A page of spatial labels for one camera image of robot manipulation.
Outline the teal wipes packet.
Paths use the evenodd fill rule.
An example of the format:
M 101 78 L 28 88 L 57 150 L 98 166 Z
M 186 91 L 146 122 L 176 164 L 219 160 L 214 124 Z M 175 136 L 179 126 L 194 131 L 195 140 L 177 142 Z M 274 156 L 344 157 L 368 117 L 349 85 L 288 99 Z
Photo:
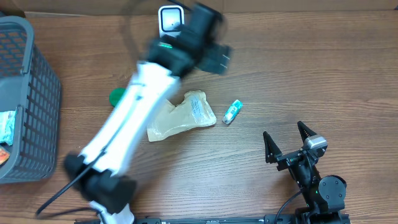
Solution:
M 11 146 L 14 140 L 16 111 L 3 111 L 1 112 L 0 118 L 1 143 L 6 143 L 8 146 Z

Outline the green lid jar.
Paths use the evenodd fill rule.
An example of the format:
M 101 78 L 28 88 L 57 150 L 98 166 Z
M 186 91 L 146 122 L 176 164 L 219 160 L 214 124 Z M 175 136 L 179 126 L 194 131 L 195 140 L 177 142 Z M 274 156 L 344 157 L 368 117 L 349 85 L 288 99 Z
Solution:
M 116 88 L 109 94 L 109 102 L 113 107 L 117 106 L 125 91 L 125 88 Z

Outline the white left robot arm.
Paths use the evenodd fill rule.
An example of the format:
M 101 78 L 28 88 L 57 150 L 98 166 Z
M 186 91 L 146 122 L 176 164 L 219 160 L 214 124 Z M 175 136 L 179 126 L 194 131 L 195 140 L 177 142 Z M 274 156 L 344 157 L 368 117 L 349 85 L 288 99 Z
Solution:
M 125 94 L 96 136 L 80 153 L 66 156 L 64 168 L 71 185 L 89 202 L 100 223 L 134 223 L 129 203 L 136 181 L 125 173 L 136 146 L 182 78 L 214 51 L 222 22 L 220 12 L 195 3 L 179 35 L 151 41 Z

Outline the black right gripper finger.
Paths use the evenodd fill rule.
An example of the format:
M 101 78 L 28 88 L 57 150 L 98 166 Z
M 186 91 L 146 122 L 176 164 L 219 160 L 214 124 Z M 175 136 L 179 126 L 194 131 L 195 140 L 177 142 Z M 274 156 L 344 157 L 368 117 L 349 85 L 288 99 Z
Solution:
M 317 133 L 311 130 L 308 126 L 306 126 L 302 121 L 297 123 L 298 130 L 300 132 L 300 136 L 304 144 L 309 142 L 309 138 L 312 136 L 316 136 Z
M 281 150 L 266 131 L 263 132 L 263 138 L 265 144 L 266 162 L 270 164 L 277 162 L 277 158 L 282 155 Z

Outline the orange tissue pack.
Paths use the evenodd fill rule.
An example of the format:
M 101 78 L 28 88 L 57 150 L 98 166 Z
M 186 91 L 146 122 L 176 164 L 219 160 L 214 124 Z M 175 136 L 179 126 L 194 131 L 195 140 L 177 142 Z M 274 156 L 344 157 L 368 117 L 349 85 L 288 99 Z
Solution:
M 0 146 L 0 165 L 3 165 L 10 157 L 10 153 Z

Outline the beige plastic pouch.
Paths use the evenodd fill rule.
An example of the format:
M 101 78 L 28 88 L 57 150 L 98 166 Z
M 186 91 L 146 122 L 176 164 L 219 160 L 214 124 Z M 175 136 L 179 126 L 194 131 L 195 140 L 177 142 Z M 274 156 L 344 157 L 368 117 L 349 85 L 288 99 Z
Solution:
M 147 125 L 149 142 L 162 141 L 169 136 L 193 128 L 212 126 L 216 116 L 206 100 L 204 91 L 188 91 L 177 106 L 166 100 L 155 118 Z

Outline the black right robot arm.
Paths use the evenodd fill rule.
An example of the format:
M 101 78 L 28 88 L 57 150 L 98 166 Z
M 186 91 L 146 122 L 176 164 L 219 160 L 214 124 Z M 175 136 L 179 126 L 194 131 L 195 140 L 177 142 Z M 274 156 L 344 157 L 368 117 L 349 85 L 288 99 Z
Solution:
M 311 223 L 345 224 L 348 215 L 341 214 L 345 208 L 346 181 L 337 175 L 321 177 L 316 164 L 328 147 L 327 140 L 308 128 L 302 121 L 297 123 L 303 146 L 294 152 L 283 154 L 267 132 L 263 132 L 266 162 L 276 163 L 277 170 L 287 169 L 297 183 L 299 191 L 288 199 L 275 215 L 266 215 L 265 223 Z M 302 195 L 305 207 L 293 214 L 282 212 L 296 197 Z

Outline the teal tissue pack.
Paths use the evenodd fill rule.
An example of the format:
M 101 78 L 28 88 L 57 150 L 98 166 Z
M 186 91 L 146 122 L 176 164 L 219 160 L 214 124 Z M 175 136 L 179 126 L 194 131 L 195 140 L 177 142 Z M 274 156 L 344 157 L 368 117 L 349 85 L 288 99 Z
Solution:
M 224 122 L 224 124 L 230 124 L 242 107 L 243 103 L 239 100 L 235 100 L 224 114 L 222 122 Z

